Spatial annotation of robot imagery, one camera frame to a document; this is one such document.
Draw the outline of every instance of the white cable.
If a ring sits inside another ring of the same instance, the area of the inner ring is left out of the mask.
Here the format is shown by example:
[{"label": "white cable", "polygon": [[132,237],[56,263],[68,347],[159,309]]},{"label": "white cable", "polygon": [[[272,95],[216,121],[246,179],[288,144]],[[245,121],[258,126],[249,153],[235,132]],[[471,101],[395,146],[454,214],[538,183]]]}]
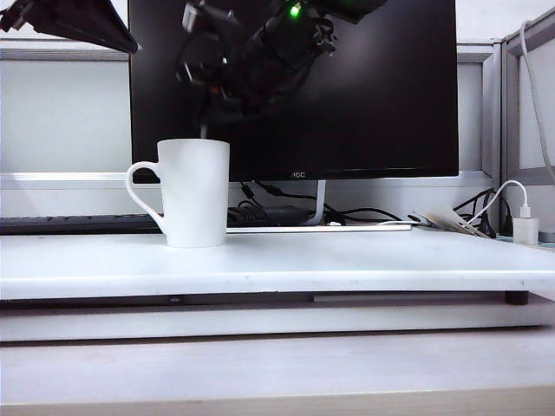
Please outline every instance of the white cable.
[{"label": "white cable", "polygon": [[425,225],[425,224],[419,223],[418,221],[386,221],[385,223],[379,223],[378,225]]},{"label": "white cable", "polygon": [[538,130],[539,130],[539,143],[541,145],[541,153],[544,157],[545,168],[549,172],[550,176],[552,177],[553,184],[555,185],[555,171],[552,167],[552,162],[549,159],[549,153],[547,152],[547,143],[545,142],[545,126],[542,122],[541,113],[539,111],[539,99],[536,94],[536,75],[533,72],[533,67],[530,65],[528,60],[528,48],[526,47],[526,26],[531,23],[530,21],[526,21],[522,24],[520,28],[520,44],[522,45],[522,52],[524,56],[524,61],[526,63],[526,67],[528,69],[528,77],[530,78],[530,89],[532,90],[532,103],[534,106],[534,112],[536,114],[536,122],[538,123]]},{"label": "white cable", "polygon": [[524,187],[524,185],[522,185],[518,180],[507,180],[507,182],[505,182],[500,189],[497,191],[497,193],[495,195],[493,195],[493,198],[491,201],[489,201],[489,204],[487,204],[484,209],[480,212],[478,212],[474,218],[472,218],[470,221],[468,221],[469,224],[471,224],[472,222],[476,221],[478,218],[481,217],[481,215],[486,212],[487,210],[489,210],[491,208],[491,206],[495,203],[495,200],[499,197],[499,195],[503,192],[503,190],[505,189],[505,187],[507,185],[518,185],[520,186],[520,189],[522,189],[522,192],[524,193],[524,204],[522,205],[522,207],[520,208],[520,216],[521,217],[527,217],[529,218],[531,216],[530,213],[530,207],[528,206],[528,192],[526,192],[526,188]]}]

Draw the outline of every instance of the aoc logo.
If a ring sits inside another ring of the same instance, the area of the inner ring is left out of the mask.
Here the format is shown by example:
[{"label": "aoc logo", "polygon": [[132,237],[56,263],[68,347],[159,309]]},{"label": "aoc logo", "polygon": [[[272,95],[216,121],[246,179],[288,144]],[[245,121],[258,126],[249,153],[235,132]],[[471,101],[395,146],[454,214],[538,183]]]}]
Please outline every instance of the aoc logo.
[{"label": "aoc logo", "polygon": [[305,179],[306,172],[294,172],[291,174],[292,179]]}]

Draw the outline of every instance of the white desk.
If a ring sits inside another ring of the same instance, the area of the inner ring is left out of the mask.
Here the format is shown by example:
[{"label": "white desk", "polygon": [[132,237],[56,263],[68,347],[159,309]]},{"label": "white desk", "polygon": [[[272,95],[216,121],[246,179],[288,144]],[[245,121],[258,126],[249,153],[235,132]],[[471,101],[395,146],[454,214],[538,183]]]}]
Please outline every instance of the white desk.
[{"label": "white desk", "polygon": [[[1,260],[3,300],[555,286],[553,252],[424,230],[230,236],[204,250],[3,237]],[[550,327],[32,345],[2,346],[3,415],[555,413]]]},{"label": "white desk", "polygon": [[3,416],[555,414],[555,329],[9,347]]},{"label": "white desk", "polygon": [[3,300],[205,293],[554,290],[555,252],[412,230],[231,235],[183,250],[161,235],[2,237]]},{"label": "white desk", "polygon": [[[5,237],[0,289],[3,300],[25,302],[312,296],[302,303],[15,309],[3,313],[2,341],[530,326],[548,322],[555,303],[534,296],[514,308],[505,291],[555,289],[555,252],[428,230],[230,235],[224,246],[195,250],[169,248],[161,235]],[[336,296],[400,290],[426,295]],[[447,299],[431,291],[501,295]]]}]

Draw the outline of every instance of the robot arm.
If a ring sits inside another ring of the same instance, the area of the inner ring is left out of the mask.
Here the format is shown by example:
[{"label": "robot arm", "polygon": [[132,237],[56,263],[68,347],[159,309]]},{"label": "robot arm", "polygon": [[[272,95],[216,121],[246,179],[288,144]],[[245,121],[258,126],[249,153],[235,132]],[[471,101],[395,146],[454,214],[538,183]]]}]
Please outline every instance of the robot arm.
[{"label": "robot arm", "polygon": [[[332,15],[357,24],[387,0],[274,0],[274,15],[250,38],[232,11],[186,4],[189,32],[177,74],[205,88],[195,122],[224,124],[274,114],[300,89],[315,60],[336,50]],[[196,42],[205,42],[199,55]]]},{"label": "robot arm", "polygon": [[0,29],[4,32],[19,30],[25,23],[38,33],[129,54],[139,49],[110,0],[16,0],[2,10]]}]

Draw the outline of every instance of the table surface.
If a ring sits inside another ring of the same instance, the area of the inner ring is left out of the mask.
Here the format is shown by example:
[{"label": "table surface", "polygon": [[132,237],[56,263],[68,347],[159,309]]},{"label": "table surface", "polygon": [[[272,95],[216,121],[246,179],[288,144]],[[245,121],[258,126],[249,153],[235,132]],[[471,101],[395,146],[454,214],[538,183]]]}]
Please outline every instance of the table surface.
[{"label": "table surface", "polygon": [[431,231],[244,234],[209,249],[161,235],[2,237],[8,299],[203,293],[555,289],[555,252]]},{"label": "table surface", "polygon": [[[490,392],[487,402],[496,389],[549,387],[551,398],[542,406],[555,410],[555,328],[549,327],[8,346],[2,357],[2,402],[8,408],[180,403],[183,411],[214,400],[484,389]],[[469,414],[465,406],[457,408],[462,413],[450,414]]]}]

